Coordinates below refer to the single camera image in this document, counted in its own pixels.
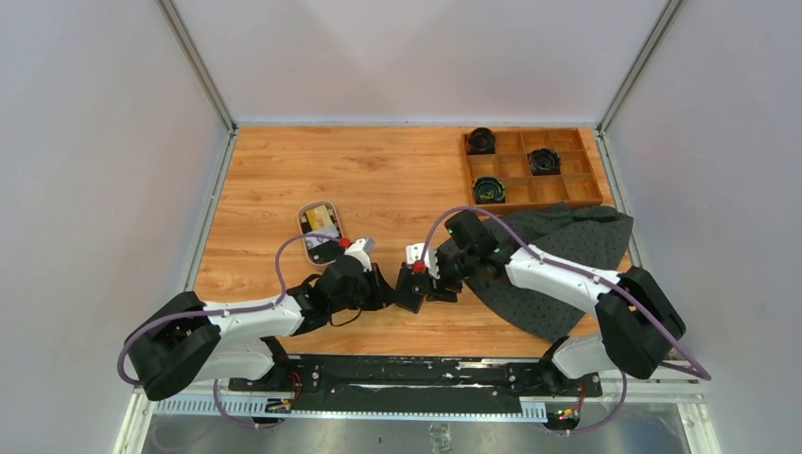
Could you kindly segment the black card holder wallet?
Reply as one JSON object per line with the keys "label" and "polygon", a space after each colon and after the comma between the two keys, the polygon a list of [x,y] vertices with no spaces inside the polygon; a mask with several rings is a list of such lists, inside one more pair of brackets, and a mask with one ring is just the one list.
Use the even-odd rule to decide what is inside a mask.
{"label": "black card holder wallet", "polygon": [[395,285],[395,304],[411,313],[418,313],[426,296],[427,282],[426,274],[402,268]]}

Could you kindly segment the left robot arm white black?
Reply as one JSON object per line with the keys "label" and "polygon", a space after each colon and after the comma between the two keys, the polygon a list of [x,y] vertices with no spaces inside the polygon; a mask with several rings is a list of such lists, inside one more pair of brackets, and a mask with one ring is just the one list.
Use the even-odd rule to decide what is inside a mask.
{"label": "left robot arm white black", "polygon": [[343,310],[378,311],[393,304],[394,290],[377,264],[342,256],[284,295],[240,303],[202,301],[189,290],[173,297],[125,340],[123,358],[151,401],[215,379],[256,380],[282,389],[288,363],[271,338],[299,336],[331,323]]}

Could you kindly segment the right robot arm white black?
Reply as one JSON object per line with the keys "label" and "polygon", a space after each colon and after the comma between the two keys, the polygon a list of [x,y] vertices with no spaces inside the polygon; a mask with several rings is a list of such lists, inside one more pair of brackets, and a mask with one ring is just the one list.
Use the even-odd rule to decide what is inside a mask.
{"label": "right robot arm white black", "polygon": [[640,267],[618,272],[581,265],[525,243],[494,217],[507,233],[499,239],[475,209],[452,209],[442,219],[457,251],[441,253],[430,240],[409,245],[395,291],[399,306],[418,312],[424,301],[454,302],[466,279],[485,272],[596,318],[598,333],[563,336],[538,360],[529,382],[535,388],[560,395],[585,376],[610,370],[648,379],[687,331],[654,277]]}

